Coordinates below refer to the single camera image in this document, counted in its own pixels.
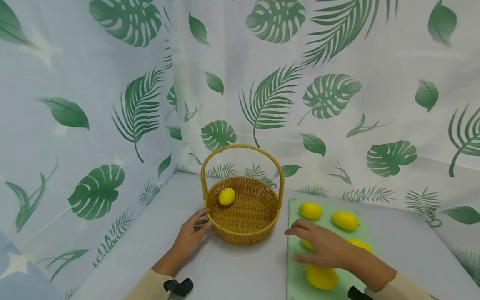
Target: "right hand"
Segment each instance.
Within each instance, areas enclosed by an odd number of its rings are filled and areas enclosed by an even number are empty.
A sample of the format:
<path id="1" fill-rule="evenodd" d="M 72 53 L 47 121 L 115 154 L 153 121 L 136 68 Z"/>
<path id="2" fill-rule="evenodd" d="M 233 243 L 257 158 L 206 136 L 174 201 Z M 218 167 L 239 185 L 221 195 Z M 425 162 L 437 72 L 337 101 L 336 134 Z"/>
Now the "right hand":
<path id="1" fill-rule="evenodd" d="M 295 254 L 294 261 L 320 268 L 349 269 L 356 253 L 363 250 L 338 234 L 303 219 L 295 221 L 285 235 L 295 235 L 313 246 L 314 253 Z"/>

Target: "sleeve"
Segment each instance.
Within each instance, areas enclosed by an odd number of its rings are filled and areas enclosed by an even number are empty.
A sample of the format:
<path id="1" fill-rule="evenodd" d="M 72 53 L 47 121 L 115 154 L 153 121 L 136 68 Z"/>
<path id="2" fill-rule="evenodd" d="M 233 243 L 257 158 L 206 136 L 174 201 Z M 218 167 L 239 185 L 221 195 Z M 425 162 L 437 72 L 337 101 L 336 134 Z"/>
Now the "sleeve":
<path id="1" fill-rule="evenodd" d="M 163 288 L 163 283 L 172 279 L 171 276 L 161 275 L 148 269 L 123 300 L 167 300 L 170 294 Z"/>
<path id="2" fill-rule="evenodd" d="M 366 288 L 365 294 L 373 300 L 439 300 L 400 272 L 381 291 Z"/>

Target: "lemon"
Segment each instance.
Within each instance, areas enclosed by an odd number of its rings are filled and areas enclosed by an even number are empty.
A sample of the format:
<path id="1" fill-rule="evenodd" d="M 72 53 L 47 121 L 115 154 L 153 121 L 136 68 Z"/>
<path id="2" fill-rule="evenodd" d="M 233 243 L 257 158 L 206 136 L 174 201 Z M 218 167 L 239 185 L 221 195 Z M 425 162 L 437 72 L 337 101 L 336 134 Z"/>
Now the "lemon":
<path id="1" fill-rule="evenodd" d="M 331 290 L 338 283 L 338 275 L 334 269 L 322 269 L 308 264 L 305 269 L 308 282 L 316 288 Z"/>
<path id="2" fill-rule="evenodd" d="M 363 249 L 367 250 L 367 251 L 370 252 L 370 253 L 373 253 L 372 248 L 371 248 L 367 243 L 365 243 L 365 242 L 362 241 L 362 240 L 347 239 L 347 242 L 349 242 L 349 243 L 351 243 L 351 244 L 354 244 L 354 245 L 357 246 L 357 247 L 363 248 Z"/>
<path id="3" fill-rule="evenodd" d="M 235 191 L 233 188 L 223 189 L 220 195 L 218 195 L 218 202 L 223 206 L 232 204 L 233 200 L 235 200 Z"/>
<path id="4" fill-rule="evenodd" d="M 313 250 L 313 246 L 312 246 L 312 244 L 310 244 L 309 241 L 304 240 L 304 239 L 300 239 L 300 240 L 301 240 L 301 242 L 303 243 L 303 245 L 305 245 L 305 247 L 307 247 L 307 248 L 310 249 L 310 250 Z"/>
<path id="5" fill-rule="evenodd" d="M 300 213 L 307 219 L 316 220 L 324 213 L 322 208 L 315 202 L 304 202 L 299 207 Z"/>
<path id="6" fill-rule="evenodd" d="M 336 211 L 332 214 L 333 222 L 340 228 L 345 230 L 354 231 L 359 226 L 359 221 L 357 217 L 343 210 Z"/>

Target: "green tray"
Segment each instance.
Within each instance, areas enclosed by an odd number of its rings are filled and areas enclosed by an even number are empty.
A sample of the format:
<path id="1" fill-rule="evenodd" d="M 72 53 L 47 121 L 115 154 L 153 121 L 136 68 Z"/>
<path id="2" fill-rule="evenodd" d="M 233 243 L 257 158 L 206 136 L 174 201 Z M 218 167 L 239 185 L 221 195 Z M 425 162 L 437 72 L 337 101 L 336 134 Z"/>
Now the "green tray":
<path id="1" fill-rule="evenodd" d="M 290 199 L 288 202 L 289 228 L 297 219 L 303 218 L 300 215 L 298 208 L 303 202 L 307 201 L 310 200 L 298 198 Z M 346 239 L 354 238 L 362 240 L 369 244 L 373 249 L 373 253 L 376 254 L 375 244 L 373 243 L 373 237 L 370 229 L 367 227 L 365 220 L 358 212 L 345 209 L 344 207 L 323 203 L 322 201 L 313 202 L 319 204 L 324 212 L 320 219 L 314 221 L 315 224 L 328 228 L 329 230 L 336 232 Z M 332 213 L 337 210 L 346 210 L 354 213 L 357 216 L 360 224 L 357 230 L 351 232 L 337 227 L 331 219 Z M 338 285 L 333 290 L 321 290 L 314 288 L 312 285 L 310 285 L 305 277 L 305 265 L 296 263 L 291 259 L 292 256 L 297 253 L 309 252 L 311 251 L 303 245 L 303 243 L 300 241 L 300 238 L 296 236 L 288 237 L 287 300 L 348 300 L 347 293 L 350 287 L 355 286 L 360 291 L 365 289 L 365 285 L 358 278 L 353 276 L 353 274 L 341 269 L 336 269 L 338 274 Z"/>

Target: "woven basket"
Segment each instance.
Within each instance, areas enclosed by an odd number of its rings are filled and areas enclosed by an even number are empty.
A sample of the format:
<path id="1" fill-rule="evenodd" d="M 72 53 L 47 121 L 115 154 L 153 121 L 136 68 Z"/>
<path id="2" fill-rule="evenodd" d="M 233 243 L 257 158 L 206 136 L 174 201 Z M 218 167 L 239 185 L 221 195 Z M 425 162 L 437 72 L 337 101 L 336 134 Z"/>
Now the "woven basket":
<path id="1" fill-rule="evenodd" d="M 247 148 L 266 155 L 275 163 L 280 175 L 278 195 L 263 181 L 252 177 L 235 176 L 214 184 L 207 189 L 205 167 L 217 153 L 231 148 Z M 207 214 L 212 220 L 214 232 L 224 241 L 249 246 L 263 241 L 272 232 L 282 207 L 285 177 L 278 161 L 266 151 L 249 145 L 234 144 L 213 151 L 204 161 L 200 171 L 204 206 L 210 209 Z M 225 188 L 233 188 L 235 201 L 229 206 L 218 202 L 218 195 Z"/>

